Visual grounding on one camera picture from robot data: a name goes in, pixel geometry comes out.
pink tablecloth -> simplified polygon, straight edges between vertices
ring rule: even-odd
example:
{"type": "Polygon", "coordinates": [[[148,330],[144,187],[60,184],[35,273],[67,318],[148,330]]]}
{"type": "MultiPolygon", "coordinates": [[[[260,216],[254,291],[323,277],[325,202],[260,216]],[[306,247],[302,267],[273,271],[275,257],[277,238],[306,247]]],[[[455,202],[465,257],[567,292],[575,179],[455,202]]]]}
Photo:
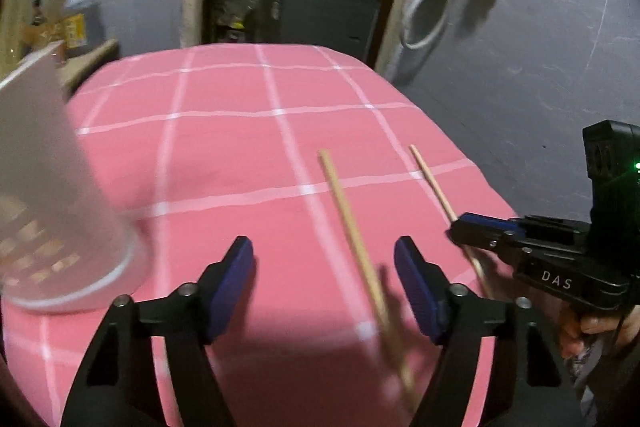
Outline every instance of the pink tablecloth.
{"type": "MultiPolygon", "coordinates": [[[[327,49],[217,44],[109,64],[68,108],[99,184],[153,245],[154,271],[136,299],[196,280],[236,235],[254,242],[251,300],[211,357],[240,427],[406,424],[317,151],[331,151],[370,256],[387,269],[420,390],[438,350],[415,331],[395,240],[413,236],[452,281],[477,285],[407,146],[419,147],[456,211],[512,214],[417,107],[327,49]]],[[[10,368],[50,425],[103,313],[4,306],[10,368]]],[[[162,349],[155,357],[177,426],[162,349]]]]}

blue gripper pad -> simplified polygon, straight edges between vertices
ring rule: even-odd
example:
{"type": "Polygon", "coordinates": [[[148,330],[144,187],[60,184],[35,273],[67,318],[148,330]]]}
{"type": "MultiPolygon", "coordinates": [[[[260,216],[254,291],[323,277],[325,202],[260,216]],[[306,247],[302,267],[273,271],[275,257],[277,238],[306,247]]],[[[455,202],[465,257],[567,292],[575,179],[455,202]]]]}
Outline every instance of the blue gripper pad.
{"type": "Polygon", "coordinates": [[[438,265],[423,259],[408,235],[396,241],[394,263],[420,333],[429,337],[434,344],[441,344],[449,328],[449,281],[438,265]]]}
{"type": "Polygon", "coordinates": [[[224,258],[211,264],[198,280],[203,307],[209,310],[206,337],[209,342],[224,333],[238,304],[242,290],[255,266],[254,247],[248,237],[239,235],[224,258]]]}

chopstick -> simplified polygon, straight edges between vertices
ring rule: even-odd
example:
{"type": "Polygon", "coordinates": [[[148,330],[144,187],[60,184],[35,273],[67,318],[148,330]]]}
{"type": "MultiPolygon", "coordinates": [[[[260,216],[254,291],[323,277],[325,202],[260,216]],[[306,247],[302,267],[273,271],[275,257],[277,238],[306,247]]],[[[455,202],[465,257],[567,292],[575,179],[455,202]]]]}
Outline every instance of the chopstick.
{"type": "Polygon", "coordinates": [[[328,151],[321,150],[318,153],[322,170],[324,171],[325,178],[331,192],[334,195],[334,200],[338,206],[340,218],[344,226],[344,232],[349,241],[351,252],[354,254],[358,270],[362,277],[364,287],[369,298],[369,303],[376,316],[376,322],[380,330],[382,341],[385,344],[386,350],[391,357],[392,365],[398,377],[402,383],[402,394],[405,403],[411,413],[414,413],[418,406],[418,396],[415,392],[414,376],[411,373],[411,369],[404,357],[404,347],[402,346],[402,339],[399,332],[394,328],[391,322],[388,305],[386,302],[385,294],[376,274],[376,270],[373,267],[367,249],[358,230],[356,220],[351,212],[351,206],[347,197],[340,185],[338,174],[335,170],[334,163],[331,160],[331,156],[328,151]]]}
{"type": "MultiPolygon", "coordinates": [[[[431,188],[433,189],[433,192],[435,192],[436,197],[440,202],[440,206],[444,210],[444,213],[447,214],[449,221],[453,223],[455,220],[458,219],[458,216],[453,211],[453,208],[451,207],[449,200],[447,200],[447,197],[444,195],[444,192],[440,188],[440,185],[438,185],[438,182],[436,181],[436,178],[431,172],[430,168],[427,166],[427,163],[425,163],[424,159],[422,159],[422,155],[420,154],[420,151],[418,151],[418,148],[415,145],[410,145],[409,150],[411,151],[411,154],[414,155],[415,162],[418,164],[418,167],[420,168],[420,171],[422,172],[424,179],[431,186],[431,188]]],[[[468,247],[467,245],[462,245],[460,248],[462,248],[462,251],[465,254],[465,257],[467,258],[469,263],[471,263],[471,266],[476,272],[476,277],[478,277],[478,281],[480,282],[482,293],[484,294],[485,297],[489,299],[493,299],[494,291],[489,285],[487,277],[484,273],[484,268],[482,267],[482,264],[476,257],[476,254],[471,249],[471,247],[468,247]]]]}

white grid line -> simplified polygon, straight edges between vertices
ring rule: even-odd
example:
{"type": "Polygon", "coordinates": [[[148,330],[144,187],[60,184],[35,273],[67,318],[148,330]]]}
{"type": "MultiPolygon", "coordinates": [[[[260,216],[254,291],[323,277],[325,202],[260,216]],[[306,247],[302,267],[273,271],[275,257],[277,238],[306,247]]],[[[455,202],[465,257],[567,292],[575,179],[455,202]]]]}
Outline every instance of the white grid line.
{"type": "MultiPolygon", "coordinates": [[[[334,66],[334,70],[338,71],[340,76],[343,77],[347,84],[351,86],[351,89],[353,89],[357,97],[364,105],[372,105],[362,88],[357,84],[355,80],[353,80],[353,78],[351,78],[351,75],[347,73],[343,67],[335,62],[322,48],[319,48],[318,46],[314,46],[314,48],[319,52],[319,54],[322,55],[322,57],[324,57],[334,66]]],[[[376,109],[375,107],[370,109],[370,111],[378,121],[378,124],[382,128],[382,131],[385,133],[386,138],[389,140],[391,147],[394,149],[394,151],[396,151],[396,154],[398,154],[398,156],[402,160],[402,163],[404,164],[407,171],[414,171],[414,162],[411,160],[406,150],[404,150],[404,148],[402,147],[398,136],[396,136],[396,133],[394,133],[393,129],[391,129],[391,126],[389,125],[388,121],[386,121],[384,115],[380,112],[379,109],[376,109]]],[[[431,203],[433,203],[436,207],[436,211],[440,214],[440,217],[445,221],[445,223],[448,223],[449,218],[447,217],[447,214],[444,213],[444,210],[442,209],[438,198],[434,194],[429,184],[424,179],[422,179],[422,177],[417,178],[417,182],[424,193],[427,195],[427,197],[431,200],[431,203]]]]}
{"type": "MultiPolygon", "coordinates": [[[[123,86],[124,84],[129,84],[130,82],[135,82],[137,80],[146,80],[148,78],[160,78],[162,76],[171,76],[172,74],[177,73],[195,73],[197,71],[209,71],[209,70],[218,70],[218,69],[226,69],[226,68],[273,68],[274,70],[306,70],[306,71],[331,71],[333,68],[330,67],[322,67],[322,66],[273,66],[270,64],[253,64],[253,63],[244,63],[244,62],[236,62],[230,64],[211,64],[209,66],[201,66],[199,68],[178,68],[177,70],[169,70],[162,71],[159,73],[147,73],[141,74],[140,76],[132,76],[123,82],[114,82],[113,84],[108,84],[107,86],[96,87],[95,89],[85,89],[80,90],[78,95],[82,94],[91,94],[92,92],[102,91],[103,89],[110,89],[111,87],[123,86]]],[[[368,70],[366,66],[345,66],[348,70],[368,70]]]]}
{"type": "Polygon", "coordinates": [[[114,129],[122,129],[125,127],[131,127],[141,123],[150,123],[154,121],[171,120],[175,118],[212,118],[216,116],[236,116],[239,118],[269,118],[272,116],[278,116],[281,114],[309,114],[320,112],[335,112],[350,109],[398,109],[398,108],[413,108],[419,110],[418,107],[411,103],[406,102],[387,102],[380,103],[378,105],[363,105],[363,104],[342,104],[342,105],[328,105],[328,106],[302,106],[291,107],[285,109],[270,109],[265,111],[228,111],[228,110],[216,110],[216,111],[179,111],[172,112],[171,114],[156,114],[153,116],[144,116],[142,118],[136,118],[134,120],[111,123],[106,125],[97,125],[93,127],[81,127],[76,131],[76,134],[93,134],[97,132],[107,132],[114,129]]]}
{"type": "MultiPolygon", "coordinates": [[[[196,53],[196,48],[190,49],[184,59],[182,65],[183,71],[178,76],[176,82],[174,95],[171,102],[170,114],[175,114],[180,110],[182,100],[184,99],[184,92],[186,90],[187,79],[189,73],[186,71],[193,62],[196,53]]],[[[158,150],[158,165],[156,168],[156,194],[154,200],[157,203],[166,201],[166,186],[168,182],[168,164],[171,156],[172,146],[175,135],[175,118],[168,118],[165,121],[164,129],[162,130],[162,136],[160,137],[160,146],[158,150]]],[[[169,242],[169,230],[165,217],[160,217],[156,224],[156,279],[154,281],[156,298],[162,298],[166,296],[170,291],[169,288],[169,268],[168,268],[168,242],[169,242]]]]}
{"type": "Polygon", "coordinates": [[[100,110],[102,109],[104,104],[107,103],[107,100],[109,100],[113,89],[126,82],[125,77],[129,74],[129,71],[131,71],[131,68],[137,61],[137,57],[129,58],[127,60],[127,67],[124,68],[124,71],[118,77],[118,79],[113,84],[106,86],[109,87],[109,89],[105,90],[102,96],[95,101],[94,107],[92,107],[91,111],[89,111],[89,114],[84,119],[84,122],[82,122],[83,128],[89,127],[92,123],[94,123],[94,120],[98,116],[98,113],[100,113],[100,110]]]}
{"type": "MultiPolygon", "coordinates": [[[[473,276],[470,273],[471,271],[472,269],[467,269],[466,271],[460,273],[458,276],[453,277],[451,281],[469,283],[473,280],[473,276]]],[[[408,303],[406,303],[402,308],[402,317],[413,317],[411,306],[409,306],[408,303]]],[[[374,337],[377,333],[377,324],[374,320],[369,319],[357,323],[354,327],[349,327],[344,330],[332,331],[331,333],[327,333],[316,338],[309,338],[289,343],[280,351],[267,351],[257,355],[254,353],[244,353],[240,355],[232,355],[223,359],[217,359],[214,360],[216,364],[216,376],[218,376],[219,373],[222,373],[222,371],[218,370],[219,368],[223,369],[223,372],[228,375],[229,373],[241,370],[247,365],[250,365],[251,363],[256,361],[281,359],[287,356],[295,356],[300,353],[328,353],[337,349],[348,348],[374,337]]],[[[42,338],[43,336],[46,336],[48,338],[49,333],[47,327],[45,328],[45,330],[43,330],[41,322],[40,337],[42,338]]],[[[83,353],[79,353],[77,351],[72,351],[69,349],[59,349],[56,347],[47,347],[45,350],[43,348],[43,346],[45,346],[45,343],[42,340],[40,342],[32,341],[31,339],[28,339],[27,337],[24,337],[12,331],[6,331],[4,334],[4,339],[7,344],[18,347],[19,349],[24,350],[27,353],[31,353],[32,355],[41,356],[45,360],[45,362],[47,362],[47,360],[50,360],[51,362],[59,363],[67,367],[73,367],[75,369],[78,368],[82,361],[82,357],[84,356],[83,353]]],[[[166,377],[169,375],[166,359],[164,359],[163,357],[154,357],[154,364],[161,375],[164,375],[166,377]]]]}
{"type": "Polygon", "coordinates": [[[54,425],[59,425],[62,406],[60,405],[60,396],[56,385],[56,365],[53,362],[52,352],[49,347],[49,317],[47,316],[40,318],[40,356],[44,362],[47,392],[51,402],[51,416],[54,425]]]}
{"type": "MultiPolygon", "coordinates": [[[[436,165],[431,168],[431,172],[434,176],[437,176],[438,174],[444,174],[445,172],[452,172],[473,166],[475,165],[471,160],[463,158],[451,163],[436,165]]],[[[419,171],[398,172],[395,174],[378,174],[375,176],[354,176],[353,178],[341,179],[340,182],[344,188],[354,188],[405,182],[415,180],[417,176],[421,176],[419,171]]],[[[222,206],[247,206],[250,204],[267,203],[268,201],[297,198],[308,194],[322,194],[328,191],[329,187],[326,182],[307,185],[293,185],[290,187],[259,188],[250,192],[217,194],[171,202],[160,201],[159,203],[155,203],[150,206],[130,209],[127,211],[127,215],[132,219],[142,219],[147,217],[164,216],[167,214],[181,214],[183,212],[199,212],[201,210],[210,210],[212,208],[220,208],[222,206]]]]}
{"type": "MultiPolygon", "coordinates": [[[[261,45],[257,44],[255,50],[260,63],[267,64],[261,45]]],[[[264,68],[263,71],[271,108],[278,110],[280,109],[280,97],[278,95],[278,88],[273,76],[273,71],[271,71],[271,68],[264,68]]],[[[279,113],[275,118],[280,128],[280,135],[282,136],[282,143],[287,159],[294,172],[298,186],[312,185],[311,176],[306,170],[305,163],[286,115],[279,113]]],[[[322,251],[324,251],[324,256],[334,274],[338,288],[342,294],[342,299],[347,305],[354,323],[359,324],[360,322],[368,320],[370,317],[369,309],[361,293],[358,291],[358,281],[351,273],[351,269],[331,229],[329,219],[322,208],[318,195],[315,193],[307,194],[303,197],[303,200],[311,217],[320,247],[322,251]]]]}

bottle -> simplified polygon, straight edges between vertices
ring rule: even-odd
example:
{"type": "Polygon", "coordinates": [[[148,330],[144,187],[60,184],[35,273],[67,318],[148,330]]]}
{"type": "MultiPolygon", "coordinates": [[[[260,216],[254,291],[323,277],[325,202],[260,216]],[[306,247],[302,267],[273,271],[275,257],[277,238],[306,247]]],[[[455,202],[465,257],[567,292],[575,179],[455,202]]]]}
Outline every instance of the bottle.
{"type": "Polygon", "coordinates": [[[68,57],[84,55],[106,40],[98,0],[66,0],[63,23],[68,57]]]}

